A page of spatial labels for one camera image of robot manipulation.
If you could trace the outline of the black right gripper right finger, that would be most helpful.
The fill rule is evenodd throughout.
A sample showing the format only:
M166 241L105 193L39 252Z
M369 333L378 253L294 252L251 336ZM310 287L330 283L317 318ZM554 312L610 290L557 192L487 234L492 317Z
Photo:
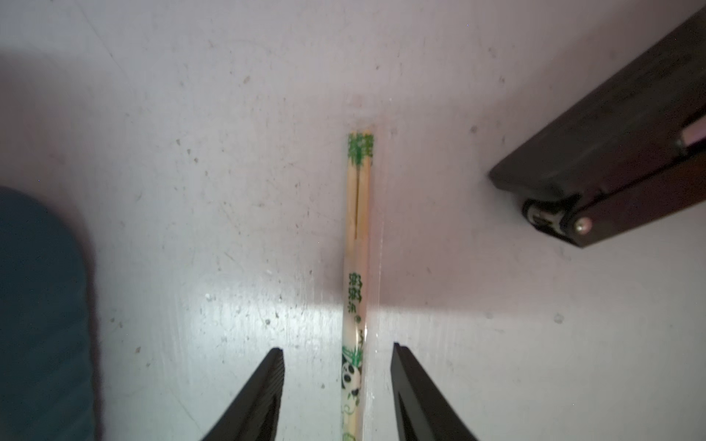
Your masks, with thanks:
M413 352L395 343L391 379L401 441L476 441Z

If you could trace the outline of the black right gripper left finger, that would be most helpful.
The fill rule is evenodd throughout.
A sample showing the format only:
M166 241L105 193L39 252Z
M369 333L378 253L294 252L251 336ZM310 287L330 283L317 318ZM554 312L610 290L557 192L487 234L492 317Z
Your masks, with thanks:
M285 378L283 350L272 348L203 441L276 438Z

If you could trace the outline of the green panda chopsticks pair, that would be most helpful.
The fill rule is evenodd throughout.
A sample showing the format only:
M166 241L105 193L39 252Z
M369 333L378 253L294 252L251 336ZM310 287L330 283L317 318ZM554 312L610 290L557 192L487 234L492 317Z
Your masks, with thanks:
M344 312L342 321L341 438L362 439L363 362L369 290L371 176L374 136L347 138Z

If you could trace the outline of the teal plastic storage box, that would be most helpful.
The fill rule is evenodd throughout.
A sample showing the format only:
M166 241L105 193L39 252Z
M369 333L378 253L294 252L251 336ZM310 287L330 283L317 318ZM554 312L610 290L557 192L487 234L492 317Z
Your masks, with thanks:
M1 190L1 437L97 437L88 265L75 232Z

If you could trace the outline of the black stapler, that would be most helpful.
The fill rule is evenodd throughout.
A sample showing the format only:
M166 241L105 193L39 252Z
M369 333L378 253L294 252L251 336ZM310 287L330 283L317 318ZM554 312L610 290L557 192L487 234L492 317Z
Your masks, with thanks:
M698 11L495 165L537 231L585 248L705 200Z

